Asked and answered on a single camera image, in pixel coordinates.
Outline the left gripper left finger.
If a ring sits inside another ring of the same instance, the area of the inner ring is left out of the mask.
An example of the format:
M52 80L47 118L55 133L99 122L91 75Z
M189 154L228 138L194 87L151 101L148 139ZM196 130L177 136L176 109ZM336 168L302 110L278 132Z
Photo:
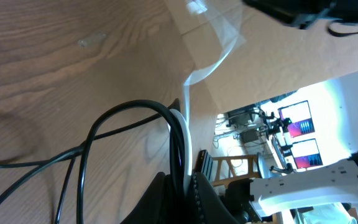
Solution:
M123 219L121 224L165 223L164 203L169 177L163 172L157 173L134 209Z

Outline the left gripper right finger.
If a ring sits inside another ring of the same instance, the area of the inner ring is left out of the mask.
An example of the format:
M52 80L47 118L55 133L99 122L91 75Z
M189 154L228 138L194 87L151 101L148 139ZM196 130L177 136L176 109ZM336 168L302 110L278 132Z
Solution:
M238 224L202 173L193 173L188 196L189 223Z

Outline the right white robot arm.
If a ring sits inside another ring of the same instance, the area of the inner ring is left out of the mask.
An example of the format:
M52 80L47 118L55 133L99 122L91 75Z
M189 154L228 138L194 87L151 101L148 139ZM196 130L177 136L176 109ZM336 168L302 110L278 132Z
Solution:
M319 19L358 24L358 1L246 1L246 4L297 29L307 29ZM236 218L252 222L286 209L327 203L358 203L358 151L330 166L266 179L231 182L224 204Z

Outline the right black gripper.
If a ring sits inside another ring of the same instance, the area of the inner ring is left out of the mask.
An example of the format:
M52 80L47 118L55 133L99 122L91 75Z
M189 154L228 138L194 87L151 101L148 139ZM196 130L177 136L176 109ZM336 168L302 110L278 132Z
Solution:
M358 23L358 0L244 0L244 4L297 29L320 19Z

